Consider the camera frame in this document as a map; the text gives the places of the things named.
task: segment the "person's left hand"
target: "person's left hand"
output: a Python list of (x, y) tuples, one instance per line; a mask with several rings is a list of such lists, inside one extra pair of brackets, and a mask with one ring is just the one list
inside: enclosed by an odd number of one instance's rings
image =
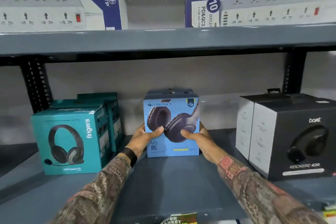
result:
[(131, 141), (128, 143), (128, 145), (126, 145), (126, 147), (134, 151), (136, 156), (140, 158), (149, 141), (153, 138), (161, 136), (163, 131), (164, 128), (161, 126), (151, 133), (146, 133), (145, 124), (142, 124), (139, 128), (137, 128), (134, 135), (132, 136)]

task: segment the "patterned sleeve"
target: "patterned sleeve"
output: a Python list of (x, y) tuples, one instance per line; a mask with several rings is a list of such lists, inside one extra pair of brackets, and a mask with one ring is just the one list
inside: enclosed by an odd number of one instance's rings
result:
[(226, 155), (218, 172), (254, 224), (327, 224), (288, 193)]
[(95, 181), (71, 197), (49, 224), (105, 224), (109, 223), (130, 164), (116, 156), (99, 172)]

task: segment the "black perforated metal upright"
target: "black perforated metal upright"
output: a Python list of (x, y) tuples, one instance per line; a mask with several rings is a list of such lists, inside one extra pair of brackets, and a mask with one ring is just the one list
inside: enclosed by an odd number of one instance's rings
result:
[(307, 52), (300, 50), (287, 53), (282, 86), (283, 94), (300, 93), (306, 56)]
[(48, 109), (53, 96), (44, 64), (37, 58), (30, 57), (20, 61), (20, 68), (33, 112)]

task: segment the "black headphones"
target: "black headphones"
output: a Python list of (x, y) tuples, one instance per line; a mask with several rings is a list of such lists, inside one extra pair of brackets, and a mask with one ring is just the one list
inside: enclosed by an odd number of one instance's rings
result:
[[(73, 138), (76, 141), (76, 147), (73, 147), (66, 152), (61, 146), (55, 145), (55, 134), (59, 128), (65, 128), (68, 130)], [(79, 133), (69, 125), (56, 125), (50, 129), (48, 142), (51, 149), (51, 154), (56, 159), (57, 162), (61, 164), (69, 163), (69, 165), (77, 165), (82, 164), (84, 162), (84, 144), (81, 136)], [(54, 165), (54, 166), (69, 166), (69, 165), (55, 165), (50, 159), (45, 159), (44, 163), (47, 165)]]
[(287, 152), (289, 160), (291, 160), (293, 163), (296, 164), (301, 163), (302, 161), (305, 160), (305, 155), (302, 153), (301, 150), (296, 148), (296, 145), (305, 135), (318, 129), (323, 129), (324, 133), (319, 136), (314, 136), (312, 139), (310, 139), (305, 147), (304, 152), (307, 156), (311, 157), (317, 157), (322, 155), (327, 144), (329, 130), (325, 126), (319, 124), (307, 128), (306, 130), (301, 132), (297, 137), (294, 138), (291, 148)]
[[(188, 101), (188, 106), (194, 105), (194, 99)], [(173, 143), (182, 143), (187, 139), (181, 135), (181, 130), (187, 130), (190, 133), (195, 132), (197, 121), (200, 118), (200, 105), (197, 101), (192, 114), (179, 113), (171, 120), (170, 110), (165, 106), (153, 107), (148, 114), (147, 126), (150, 130), (163, 126), (165, 136)]]

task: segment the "ear cup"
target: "ear cup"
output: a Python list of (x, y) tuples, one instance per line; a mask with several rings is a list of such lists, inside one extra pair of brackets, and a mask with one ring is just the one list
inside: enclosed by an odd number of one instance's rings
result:
[(301, 163), (304, 161), (306, 158), (304, 154), (297, 148), (292, 147), (288, 152), (287, 152), (288, 159), (293, 162), (293, 163)]
[(171, 113), (167, 107), (153, 107), (147, 118), (147, 126), (150, 130), (154, 131), (161, 126), (166, 127), (170, 119)]
[(308, 142), (305, 148), (305, 152), (308, 156), (311, 157), (321, 156), (326, 147), (326, 144), (327, 142), (323, 136), (312, 139)]
[(187, 138), (181, 135), (181, 130), (185, 129), (191, 133), (195, 132), (196, 127), (192, 124), (187, 124), (187, 119), (190, 118), (188, 113), (180, 113), (174, 117), (166, 126), (165, 136), (173, 143), (182, 143)]
[(77, 164), (78, 160), (79, 160), (79, 156), (78, 156), (78, 152), (77, 152), (77, 147), (73, 147), (69, 150), (68, 154), (66, 155), (66, 160), (69, 164)]
[(51, 154), (57, 162), (61, 164), (65, 164), (67, 162), (67, 152), (62, 147), (52, 147)]

